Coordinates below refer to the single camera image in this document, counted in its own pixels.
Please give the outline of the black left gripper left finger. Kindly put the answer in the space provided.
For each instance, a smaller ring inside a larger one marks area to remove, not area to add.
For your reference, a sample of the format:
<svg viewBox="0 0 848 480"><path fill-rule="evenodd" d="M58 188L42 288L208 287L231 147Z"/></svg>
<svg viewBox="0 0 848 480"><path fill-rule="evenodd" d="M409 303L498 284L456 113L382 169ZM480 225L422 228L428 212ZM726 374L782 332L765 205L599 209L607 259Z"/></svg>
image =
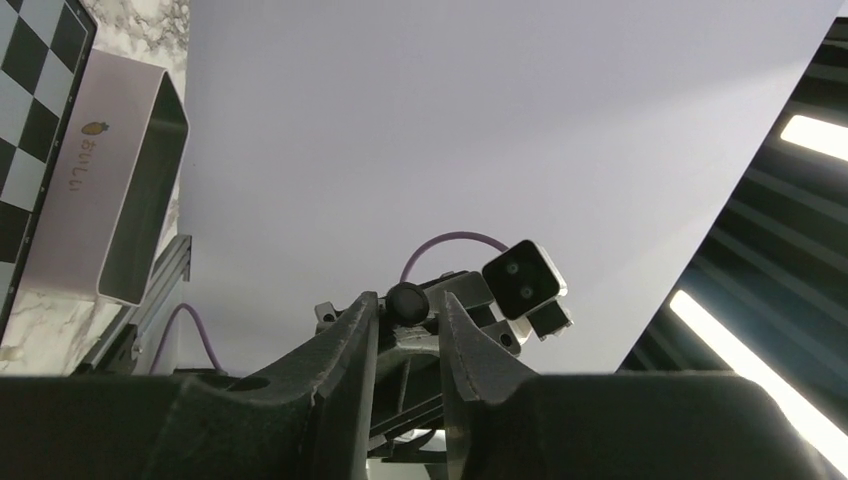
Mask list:
<svg viewBox="0 0 848 480"><path fill-rule="evenodd" d="M194 376L1 381L5 479L362 479L378 298L226 389Z"/></svg>

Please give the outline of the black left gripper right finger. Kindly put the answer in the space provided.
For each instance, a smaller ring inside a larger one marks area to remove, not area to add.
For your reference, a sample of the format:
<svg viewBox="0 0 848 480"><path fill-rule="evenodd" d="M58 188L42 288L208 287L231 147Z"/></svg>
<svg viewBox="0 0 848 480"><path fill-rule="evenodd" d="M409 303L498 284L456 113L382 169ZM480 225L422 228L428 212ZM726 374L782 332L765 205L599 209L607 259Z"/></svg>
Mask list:
<svg viewBox="0 0 848 480"><path fill-rule="evenodd" d="M762 385L730 372L542 374L451 293L438 314L452 479L833 479L814 440Z"/></svg>

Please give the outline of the black chess piece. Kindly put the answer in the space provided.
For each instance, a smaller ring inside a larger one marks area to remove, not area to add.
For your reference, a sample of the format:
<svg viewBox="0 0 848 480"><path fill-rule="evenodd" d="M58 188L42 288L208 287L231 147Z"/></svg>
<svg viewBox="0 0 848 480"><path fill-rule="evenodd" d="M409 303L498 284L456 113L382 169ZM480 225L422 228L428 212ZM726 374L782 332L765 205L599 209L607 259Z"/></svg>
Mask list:
<svg viewBox="0 0 848 480"><path fill-rule="evenodd" d="M429 299L424 290L410 282L393 286L385 297L385 313L389 321L403 327L423 323L430 311Z"/></svg>

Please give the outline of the silver metal tin lid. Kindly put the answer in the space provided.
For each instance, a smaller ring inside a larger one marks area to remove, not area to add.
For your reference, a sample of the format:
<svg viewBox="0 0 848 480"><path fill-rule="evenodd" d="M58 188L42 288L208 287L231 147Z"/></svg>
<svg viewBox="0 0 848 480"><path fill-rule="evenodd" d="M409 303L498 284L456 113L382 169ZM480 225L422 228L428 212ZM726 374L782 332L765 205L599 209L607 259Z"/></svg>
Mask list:
<svg viewBox="0 0 848 480"><path fill-rule="evenodd" d="M93 50L47 188L24 287L139 305L189 131L165 68Z"/></svg>

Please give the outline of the black and white chessboard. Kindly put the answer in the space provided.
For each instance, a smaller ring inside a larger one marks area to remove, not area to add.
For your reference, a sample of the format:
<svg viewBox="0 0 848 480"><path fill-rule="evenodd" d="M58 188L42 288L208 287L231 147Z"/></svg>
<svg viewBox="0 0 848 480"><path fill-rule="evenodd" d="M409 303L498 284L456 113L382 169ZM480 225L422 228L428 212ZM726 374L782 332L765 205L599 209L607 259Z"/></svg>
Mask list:
<svg viewBox="0 0 848 480"><path fill-rule="evenodd" d="M73 0L1 4L1 324L8 325L96 37Z"/></svg>

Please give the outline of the aluminium frame rail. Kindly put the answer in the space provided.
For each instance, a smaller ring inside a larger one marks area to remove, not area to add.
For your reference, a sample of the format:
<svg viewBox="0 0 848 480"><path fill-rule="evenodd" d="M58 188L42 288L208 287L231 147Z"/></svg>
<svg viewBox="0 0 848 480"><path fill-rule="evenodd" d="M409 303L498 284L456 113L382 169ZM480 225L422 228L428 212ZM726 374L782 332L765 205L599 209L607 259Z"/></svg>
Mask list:
<svg viewBox="0 0 848 480"><path fill-rule="evenodd" d="M178 290L190 276L192 237L175 236L154 264L145 299L123 306L92 349L75 368L75 375L141 374L152 360L170 310L179 303Z"/></svg>

